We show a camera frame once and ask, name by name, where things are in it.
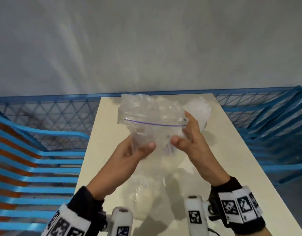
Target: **blue wire mesh fence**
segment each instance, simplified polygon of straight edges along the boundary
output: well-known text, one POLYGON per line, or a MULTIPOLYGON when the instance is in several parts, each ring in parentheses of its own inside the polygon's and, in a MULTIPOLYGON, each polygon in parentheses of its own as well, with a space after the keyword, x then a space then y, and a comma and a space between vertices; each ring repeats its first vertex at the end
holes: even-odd
MULTIPOLYGON (((211 91, 221 106, 256 105, 274 99, 286 90, 276 89, 273 92, 249 92, 222 90, 211 91)), ((169 94, 169 92, 153 92, 150 95, 169 94)), ((80 131, 91 134, 94 119, 101 97, 95 95, 78 99, 43 101, 44 96, 36 96, 28 100, 15 97, 0 98, 0 112, 11 121, 37 129, 52 131, 80 131)), ((256 112, 229 113, 228 116, 236 127, 244 127, 257 115, 256 112)), ((84 149, 88 140, 79 138, 57 138, 34 135, 48 150, 84 149)))

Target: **blue chair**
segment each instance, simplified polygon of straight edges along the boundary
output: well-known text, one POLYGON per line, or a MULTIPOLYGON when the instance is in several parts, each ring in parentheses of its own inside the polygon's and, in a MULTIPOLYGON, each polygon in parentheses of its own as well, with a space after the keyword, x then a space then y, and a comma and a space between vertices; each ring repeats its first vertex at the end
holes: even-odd
MULTIPOLYGON (((26 139, 32 139, 32 145, 36 145, 36 140, 30 135, 31 133, 58 137, 90 138, 80 132, 47 131, 20 126, 3 116, 0 116, 0 123, 9 126, 21 135, 25 135, 26 139)), ((46 222, 55 214, 55 208, 68 202, 73 196, 85 151, 42 151, 1 129, 0 138, 7 140, 0 141, 0 150, 5 155, 15 156, 15 158, 10 158, 0 154, 0 176, 13 182, 25 183, 25 186, 19 186, 0 181, 0 190, 21 194, 19 198, 0 195, 0 204, 18 205, 17 208, 21 208, 21 210, 17 208, 13 210, 0 209, 0 217, 10 218, 8 222, 0 222, 0 230, 41 232, 46 227, 46 222), (10 144, 5 143, 8 141, 20 148, 11 147, 10 144), (22 148, 26 150, 26 153, 19 150, 22 148), (40 158, 32 157, 32 155, 38 155, 40 158), (19 174, 10 169, 27 172, 30 176, 19 174)))
POLYGON ((302 177, 302 87, 253 106, 225 106, 245 143, 275 186, 302 177))

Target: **white table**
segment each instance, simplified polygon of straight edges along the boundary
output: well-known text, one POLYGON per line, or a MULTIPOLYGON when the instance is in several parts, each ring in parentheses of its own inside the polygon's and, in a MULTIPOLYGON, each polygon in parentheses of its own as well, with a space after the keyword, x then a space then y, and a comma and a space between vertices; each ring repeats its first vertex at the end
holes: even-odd
MULTIPOLYGON (((251 188, 263 209, 263 217, 271 234, 302 236, 302 230, 296 220, 215 97, 212 94, 166 95, 164 97, 178 100, 183 105, 189 99, 198 96, 203 96, 212 106, 212 116, 208 120, 204 136, 213 154, 230 175, 235 176, 242 185, 248 185, 251 188)), ((120 97, 101 99, 76 191, 88 184, 108 160, 118 143, 129 134, 124 125, 117 124, 119 104, 120 97)), ((182 177, 180 174, 177 177, 174 175, 172 184, 167 190, 169 199, 174 199, 173 205, 169 201, 162 202, 160 211, 151 213, 153 219, 149 217, 144 222, 134 220, 133 236, 189 235, 182 197, 200 194, 203 199, 207 199, 210 185, 200 178, 183 152, 178 151, 178 155, 184 157, 178 169, 182 177)), ((107 213, 111 213, 115 206, 124 206, 122 186, 106 197, 103 205, 107 213)), ((221 236, 234 235, 230 229, 224 228, 220 221, 208 220, 208 224, 221 236)))

